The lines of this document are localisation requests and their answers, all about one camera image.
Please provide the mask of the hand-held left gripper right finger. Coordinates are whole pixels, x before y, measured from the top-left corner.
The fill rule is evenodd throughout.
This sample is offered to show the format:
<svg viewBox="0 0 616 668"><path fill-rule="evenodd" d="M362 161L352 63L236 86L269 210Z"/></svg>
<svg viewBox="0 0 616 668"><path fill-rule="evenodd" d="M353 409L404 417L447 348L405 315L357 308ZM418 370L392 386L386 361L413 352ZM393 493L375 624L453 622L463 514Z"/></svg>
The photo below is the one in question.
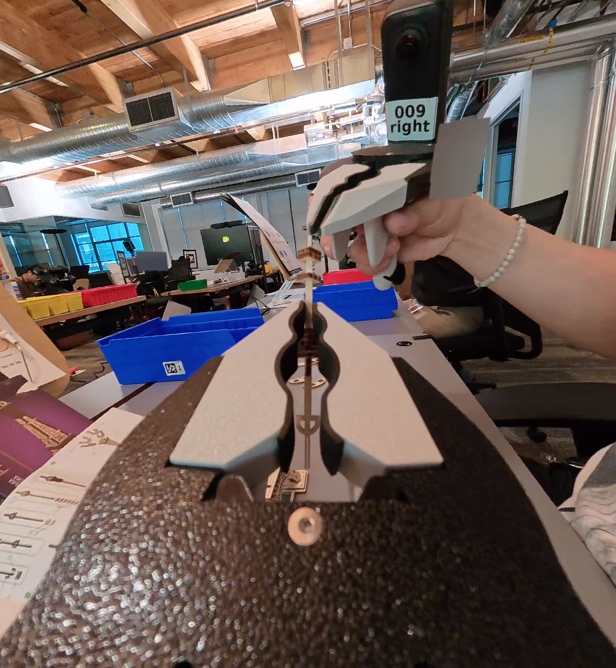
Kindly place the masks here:
<svg viewBox="0 0 616 668"><path fill-rule="evenodd" d="M314 329L326 388L313 500L355 501L373 478L442 466L396 360L323 304L314 306Z"/></svg>

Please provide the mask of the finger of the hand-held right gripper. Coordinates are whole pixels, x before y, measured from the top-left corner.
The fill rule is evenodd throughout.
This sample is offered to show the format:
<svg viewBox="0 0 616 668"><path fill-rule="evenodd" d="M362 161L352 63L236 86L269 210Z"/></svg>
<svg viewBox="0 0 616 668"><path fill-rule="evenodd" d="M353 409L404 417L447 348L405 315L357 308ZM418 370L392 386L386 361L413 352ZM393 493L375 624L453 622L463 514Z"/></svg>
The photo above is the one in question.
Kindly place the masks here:
<svg viewBox="0 0 616 668"><path fill-rule="evenodd" d="M383 217L404 206L407 191L428 183L428 163L391 164L373 168L373 176L337 197L322 223L320 234L330 238L333 258L348 250L352 229L362 225L370 261L381 261L389 238Z"/></svg>
<svg viewBox="0 0 616 668"><path fill-rule="evenodd" d="M364 163L333 163L320 173L312 192L306 217L309 233L316 235L337 197L373 176L373 167Z"/></svg>

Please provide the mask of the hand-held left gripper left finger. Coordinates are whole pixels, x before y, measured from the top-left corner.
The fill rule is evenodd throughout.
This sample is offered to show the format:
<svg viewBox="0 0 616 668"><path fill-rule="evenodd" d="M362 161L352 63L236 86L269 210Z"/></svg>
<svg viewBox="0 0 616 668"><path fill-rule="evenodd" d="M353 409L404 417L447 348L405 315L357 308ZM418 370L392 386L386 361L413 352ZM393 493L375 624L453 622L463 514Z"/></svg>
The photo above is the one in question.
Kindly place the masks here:
<svg viewBox="0 0 616 668"><path fill-rule="evenodd" d="M277 468L287 471L295 448L293 397L303 304L293 304L232 346L170 455L170 463L239 475L254 488Z"/></svg>

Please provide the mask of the wooden tower spire model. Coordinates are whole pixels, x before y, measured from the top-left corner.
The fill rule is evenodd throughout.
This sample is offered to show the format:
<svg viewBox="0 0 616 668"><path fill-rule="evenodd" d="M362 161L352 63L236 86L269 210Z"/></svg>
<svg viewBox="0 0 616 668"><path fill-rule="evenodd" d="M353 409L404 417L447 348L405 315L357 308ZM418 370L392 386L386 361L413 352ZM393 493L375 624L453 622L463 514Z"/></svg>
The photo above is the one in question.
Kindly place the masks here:
<svg viewBox="0 0 616 668"><path fill-rule="evenodd" d="M303 415L296 418L296 429L304 437L304 469L311 466L311 437L319 429L319 418L312 414L312 358L317 350L313 328L313 287L317 280L314 265L320 260L320 251L313 246L314 239L308 233L306 246L298 252L298 258L304 262L305 271L301 275L304 283L304 335L298 351L304 362L304 398Z"/></svg>

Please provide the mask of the person's right forearm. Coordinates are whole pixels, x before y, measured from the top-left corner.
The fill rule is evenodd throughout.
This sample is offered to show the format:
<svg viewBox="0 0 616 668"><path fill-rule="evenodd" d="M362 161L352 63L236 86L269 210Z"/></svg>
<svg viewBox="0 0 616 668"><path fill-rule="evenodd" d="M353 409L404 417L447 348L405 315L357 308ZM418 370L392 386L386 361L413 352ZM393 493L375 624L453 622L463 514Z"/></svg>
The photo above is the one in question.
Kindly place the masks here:
<svg viewBox="0 0 616 668"><path fill-rule="evenodd" d="M616 361L616 250L577 245L499 211L475 226L482 284L563 339Z"/></svg>

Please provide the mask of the wooden top desk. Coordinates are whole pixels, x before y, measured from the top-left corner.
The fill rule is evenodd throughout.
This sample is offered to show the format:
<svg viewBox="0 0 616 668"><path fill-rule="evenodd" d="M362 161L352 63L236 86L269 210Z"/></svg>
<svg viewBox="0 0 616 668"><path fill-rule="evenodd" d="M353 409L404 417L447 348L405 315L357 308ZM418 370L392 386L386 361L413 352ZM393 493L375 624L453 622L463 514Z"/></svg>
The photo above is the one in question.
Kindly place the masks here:
<svg viewBox="0 0 616 668"><path fill-rule="evenodd" d="M74 319L83 319L86 316L89 315L94 315L97 313L105 312L105 311L110 311L112 309L117 309L121 307L127 307L130 305L135 305L141 302L145 302L147 299L146 296L136 296L133 298L129 299L123 299L111 303L106 303L103 305L96 305L93 307L87 307L87 308L82 308L77 311L70 311L67 313L62 313L58 315L51 315L45 318L37 319L35 320L35 324L37 324L40 327L45 327L48 325L52 325L55 323L60 323L64 321L69 321L69 320L74 320Z"/></svg>

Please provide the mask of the person's right hand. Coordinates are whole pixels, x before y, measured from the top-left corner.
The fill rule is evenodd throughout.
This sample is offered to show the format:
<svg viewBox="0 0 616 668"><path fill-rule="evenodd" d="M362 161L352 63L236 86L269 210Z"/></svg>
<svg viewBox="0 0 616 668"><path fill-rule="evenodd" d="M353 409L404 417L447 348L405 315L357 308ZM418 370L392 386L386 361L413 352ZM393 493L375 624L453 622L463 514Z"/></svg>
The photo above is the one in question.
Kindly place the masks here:
<svg viewBox="0 0 616 668"><path fill-rule="evenodd" d="M367 238L362 225L349 246L349 257L361 272L368 275L390 275L388 267L393 257L399 264L426 261L438 255L447 256L468 223L490 225L499 213L492 205L476 195L468 198L416 200L383 217L387 240L382 259L373 264L369 260Z"/></svg>

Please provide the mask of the tilted document board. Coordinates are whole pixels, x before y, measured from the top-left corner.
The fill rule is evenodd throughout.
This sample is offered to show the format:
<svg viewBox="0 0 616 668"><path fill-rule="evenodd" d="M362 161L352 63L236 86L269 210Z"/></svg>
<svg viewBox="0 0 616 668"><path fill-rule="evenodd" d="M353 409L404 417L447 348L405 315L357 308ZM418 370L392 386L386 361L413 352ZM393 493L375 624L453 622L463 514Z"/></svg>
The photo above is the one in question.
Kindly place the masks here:
<svg viewBox="0 0 616 668"><path fill-rule="evenodd" d="M260 214L250 203L245 200L223 194L221 199L227 202L239 213L244 214L256 225L260 231L262 242L266 246L269 255L276 263L281 275L287 281L298 280L303 274L304 264L296 257L286 239Z"/></svg>

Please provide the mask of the red plastic bin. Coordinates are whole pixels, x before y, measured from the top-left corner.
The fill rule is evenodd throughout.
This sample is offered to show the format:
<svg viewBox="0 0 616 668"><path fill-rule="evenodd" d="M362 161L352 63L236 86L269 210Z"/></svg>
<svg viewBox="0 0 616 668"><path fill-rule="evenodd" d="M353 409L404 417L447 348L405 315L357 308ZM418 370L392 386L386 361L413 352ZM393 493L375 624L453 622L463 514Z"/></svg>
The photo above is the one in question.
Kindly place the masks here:
<svg viewBox="0 0 616 668"><path fill-rule="evenodd" d="M130 284L88 288L80 291L80 295L83 308L98 307L138 296L136 286Z"/></svg>
<svg viewBox="0 0 616 668"><path fill-rule="evenodd" d="M358 269L342 269L338 271L324 272L322 283L325 286L348 285L352 283L370 282L372 275L365 274Z"/></svg>

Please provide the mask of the engraved square wooden piece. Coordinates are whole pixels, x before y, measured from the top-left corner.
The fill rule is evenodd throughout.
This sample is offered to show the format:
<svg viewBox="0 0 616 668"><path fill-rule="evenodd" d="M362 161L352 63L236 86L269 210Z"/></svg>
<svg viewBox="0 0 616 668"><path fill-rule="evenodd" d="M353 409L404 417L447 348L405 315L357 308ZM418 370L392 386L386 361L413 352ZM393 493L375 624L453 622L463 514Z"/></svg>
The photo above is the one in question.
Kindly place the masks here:
<svg viewBox="0 0 616 668"><path fill-rule="evenodd" d="M264 493L265 500L287 500L293 502L296 495L307 492L309 485L308 470L289 470L283 472L275 469L267 478Z"/></svg>

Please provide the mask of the white stand base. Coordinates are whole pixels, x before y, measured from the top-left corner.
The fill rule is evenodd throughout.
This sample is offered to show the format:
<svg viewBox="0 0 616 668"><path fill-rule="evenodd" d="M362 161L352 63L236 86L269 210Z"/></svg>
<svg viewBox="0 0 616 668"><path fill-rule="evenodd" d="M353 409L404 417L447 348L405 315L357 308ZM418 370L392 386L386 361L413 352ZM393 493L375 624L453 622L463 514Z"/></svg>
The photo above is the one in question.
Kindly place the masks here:
<svg viewBox="0 0 616 668"><path fill-rule="evenodd" d="M290 303L302 301L305 296L303 281L285 280L279 290L269 295L269 306L271 308L285 307Z"/></svg>

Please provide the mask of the tagged blue plastic bin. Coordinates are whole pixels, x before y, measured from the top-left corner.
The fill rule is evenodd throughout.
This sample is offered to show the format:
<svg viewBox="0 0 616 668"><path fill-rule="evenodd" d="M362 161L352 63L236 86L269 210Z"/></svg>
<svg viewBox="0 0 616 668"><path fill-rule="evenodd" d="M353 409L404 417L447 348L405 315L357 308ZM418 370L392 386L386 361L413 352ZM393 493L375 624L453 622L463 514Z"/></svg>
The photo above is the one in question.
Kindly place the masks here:
<svg viewBox="0 0 616 668"><path fill-rule="evenodd" d="M98 341L121 385L183 381L264 324L257 308L156 318Z"/></svg>

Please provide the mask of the ceiling vent grille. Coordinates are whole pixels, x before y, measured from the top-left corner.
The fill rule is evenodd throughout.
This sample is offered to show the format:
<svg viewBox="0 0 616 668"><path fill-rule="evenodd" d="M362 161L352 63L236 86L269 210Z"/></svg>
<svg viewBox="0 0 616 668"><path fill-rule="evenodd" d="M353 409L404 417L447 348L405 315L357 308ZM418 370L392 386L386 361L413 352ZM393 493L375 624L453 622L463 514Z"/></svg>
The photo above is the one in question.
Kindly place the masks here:
<svg viewBox="0 0 616 668"><path fill-rule="evenodd" d="M180 99L180 94L173 88L163 88L125 98L123 108L128 129L140 132L181 123L183 116L178 104Z"/></svg>

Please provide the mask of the silver vertical pipes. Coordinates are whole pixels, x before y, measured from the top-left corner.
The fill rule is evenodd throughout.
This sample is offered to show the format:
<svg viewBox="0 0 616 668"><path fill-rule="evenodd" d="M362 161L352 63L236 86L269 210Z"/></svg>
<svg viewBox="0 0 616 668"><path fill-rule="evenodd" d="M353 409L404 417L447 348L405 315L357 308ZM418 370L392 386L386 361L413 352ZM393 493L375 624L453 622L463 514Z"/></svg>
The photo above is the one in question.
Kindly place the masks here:
<svg viewBox="0 0 616 668"><path fill-rule="evenodd" d="M609 245L616 194L616 12L454 55L452 80L496 82L482 195L519 206L563 190L559 232Z"/></svg>

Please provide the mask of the yellow plastic bin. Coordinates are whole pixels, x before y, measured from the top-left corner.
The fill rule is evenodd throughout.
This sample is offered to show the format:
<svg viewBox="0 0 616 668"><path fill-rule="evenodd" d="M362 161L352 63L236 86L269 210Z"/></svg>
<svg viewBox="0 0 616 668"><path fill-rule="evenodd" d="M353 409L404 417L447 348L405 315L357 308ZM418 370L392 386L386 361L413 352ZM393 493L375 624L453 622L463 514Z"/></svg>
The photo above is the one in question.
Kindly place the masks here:
<svg viewBox="0 0 616 668"><path fill-rule="evenodd" d="M18 303L35 321L79 311L83 308L83 300L79 291L30 297L19 300Z"/></svg>

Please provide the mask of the large window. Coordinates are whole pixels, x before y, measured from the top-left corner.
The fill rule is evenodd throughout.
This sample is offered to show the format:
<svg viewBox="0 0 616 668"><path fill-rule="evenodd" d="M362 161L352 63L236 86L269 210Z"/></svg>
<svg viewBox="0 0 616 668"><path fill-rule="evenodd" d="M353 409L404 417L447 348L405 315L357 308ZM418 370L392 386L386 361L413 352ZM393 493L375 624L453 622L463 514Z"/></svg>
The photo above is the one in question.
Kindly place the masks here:
<svg viewBox="0 0 616 668"><path fill-rule="evenodd" d="M102 272L120 253L129 257L152 249L145 225L136 222L41 218L0 223L0 233L17 269L86 265Z"/></svg>

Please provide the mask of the purple tower kit package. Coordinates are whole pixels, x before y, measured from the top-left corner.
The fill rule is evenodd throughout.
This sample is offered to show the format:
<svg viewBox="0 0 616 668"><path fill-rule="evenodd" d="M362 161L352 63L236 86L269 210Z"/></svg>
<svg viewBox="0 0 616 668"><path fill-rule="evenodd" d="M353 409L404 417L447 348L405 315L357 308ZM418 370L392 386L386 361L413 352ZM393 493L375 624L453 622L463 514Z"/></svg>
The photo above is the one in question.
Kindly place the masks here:
<svg viewBox="0 0 616 668"><path fill-rule="evenodd" d="M20 392L24 385L0 372L0 503L91 424L41 389Z"/></svg>

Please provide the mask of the folded instruction leaflet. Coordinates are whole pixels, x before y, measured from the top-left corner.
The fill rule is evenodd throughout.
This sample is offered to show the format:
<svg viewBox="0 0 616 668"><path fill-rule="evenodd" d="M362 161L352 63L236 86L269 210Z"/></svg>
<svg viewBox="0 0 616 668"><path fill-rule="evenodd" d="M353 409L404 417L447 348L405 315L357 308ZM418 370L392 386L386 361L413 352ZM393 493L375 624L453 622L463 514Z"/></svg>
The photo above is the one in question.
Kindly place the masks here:
<svg viewBox="0 0 616 668"><path fill-rule="evenodd" d="M0 639L49 572L86 491L142 419L110 409L0 505Z"/></svg>

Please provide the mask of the person in printed shirt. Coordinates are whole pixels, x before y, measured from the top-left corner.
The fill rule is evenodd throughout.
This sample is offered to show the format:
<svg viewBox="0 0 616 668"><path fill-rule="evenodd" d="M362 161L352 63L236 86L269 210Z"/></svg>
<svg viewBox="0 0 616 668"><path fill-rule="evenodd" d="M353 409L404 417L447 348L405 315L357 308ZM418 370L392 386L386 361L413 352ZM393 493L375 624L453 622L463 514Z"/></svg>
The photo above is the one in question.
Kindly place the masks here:
<svg viewBox="0 0 616 668"><path fill-rule="evenodd" d="M559 511L616 587L616 442L588 459Z"/></svg>

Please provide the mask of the wall monitor screen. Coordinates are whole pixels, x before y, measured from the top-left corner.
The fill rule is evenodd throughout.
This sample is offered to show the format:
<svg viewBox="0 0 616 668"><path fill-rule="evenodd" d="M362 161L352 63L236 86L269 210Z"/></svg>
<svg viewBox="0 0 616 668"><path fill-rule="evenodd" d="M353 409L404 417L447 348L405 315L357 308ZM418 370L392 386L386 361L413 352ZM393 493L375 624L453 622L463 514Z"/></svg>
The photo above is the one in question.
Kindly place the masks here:
<svg viewBox="0 0 616 668"><path fill-rule="evenodd" d="M221 260L232 259L238 265L258 264L257 242L253 239L253 226L237 224L200 231L207 265L217 265Z"/></svg>

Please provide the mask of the silver spiral air duct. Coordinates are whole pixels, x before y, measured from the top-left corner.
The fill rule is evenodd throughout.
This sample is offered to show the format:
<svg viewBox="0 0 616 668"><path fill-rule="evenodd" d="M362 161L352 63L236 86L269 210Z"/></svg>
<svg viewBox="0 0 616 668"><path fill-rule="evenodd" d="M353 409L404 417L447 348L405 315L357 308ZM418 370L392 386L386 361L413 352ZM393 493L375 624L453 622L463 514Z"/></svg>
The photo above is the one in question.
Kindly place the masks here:
<svg viewBox="0 0 616 668"><path fill-rule="evenodd" d="M181 123L145 131L130 131L123 111L26 140L9 141L0 136L0 180L23 178L33 172L64 168L72 163L182 138L278 124L280 120L302 118L320 108L368 96L374 89L375 80L368 79L268 104L244 100L233 93L211 91L191 98L181 97L178 103L183 117Z"/></svg>
<svg viewBox="0 0 616 668"><path fill-rule="evenodd" d="M276 159L288 161L291 164L308 164L309 161L327 162L344 158L345 153L342 147L335 145L301 148L280 154L253 151L233 152L223 149L200 157L176 158L166 162L81 178L72 182L56 183L54 191L62 198L80 198L156 184L164 180L176 180L179 177L212 170L228 171L230 168L240 166L260 166Z"/></svg>

